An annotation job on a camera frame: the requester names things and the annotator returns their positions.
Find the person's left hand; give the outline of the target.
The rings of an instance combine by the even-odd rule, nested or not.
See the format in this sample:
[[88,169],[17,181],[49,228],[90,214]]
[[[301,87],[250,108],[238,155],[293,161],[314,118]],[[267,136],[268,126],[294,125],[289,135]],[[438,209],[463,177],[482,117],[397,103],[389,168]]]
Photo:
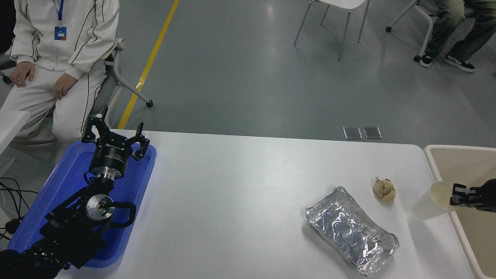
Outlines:
[[57,100],[68,94],[68,91],[77,83],[77,79],[67,73],[63,73],[54,84],[54,94]]

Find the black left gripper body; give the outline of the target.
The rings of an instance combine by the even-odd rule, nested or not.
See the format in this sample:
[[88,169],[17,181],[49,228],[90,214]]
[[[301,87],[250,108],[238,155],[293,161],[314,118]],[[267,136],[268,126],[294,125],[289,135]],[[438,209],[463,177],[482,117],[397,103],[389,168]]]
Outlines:
[[91,173],[97,173],[105,167],[118,173],[125,173],[131,155],[131,144],[127,138],[99,138],[96,141],[96,150],[89,165]]

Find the person's right hand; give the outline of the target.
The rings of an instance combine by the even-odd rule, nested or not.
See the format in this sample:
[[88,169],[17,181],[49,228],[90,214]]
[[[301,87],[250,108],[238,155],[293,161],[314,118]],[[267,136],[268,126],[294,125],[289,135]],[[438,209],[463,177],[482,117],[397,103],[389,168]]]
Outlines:
[[10,79],[17,87],[26,87],[27,79],[28,81],[33,81],[35,69],[35,64],[33,62],[18,62],[14,71],[10,75]]

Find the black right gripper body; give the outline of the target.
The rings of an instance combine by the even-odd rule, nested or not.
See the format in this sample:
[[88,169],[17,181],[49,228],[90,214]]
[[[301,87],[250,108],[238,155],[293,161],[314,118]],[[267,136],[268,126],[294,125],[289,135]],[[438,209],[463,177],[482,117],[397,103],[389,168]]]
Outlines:
[[477,194],[482,198],[484,205],[479,205],[477,210],[496,212],[496,179],[489,179],[477,189]]

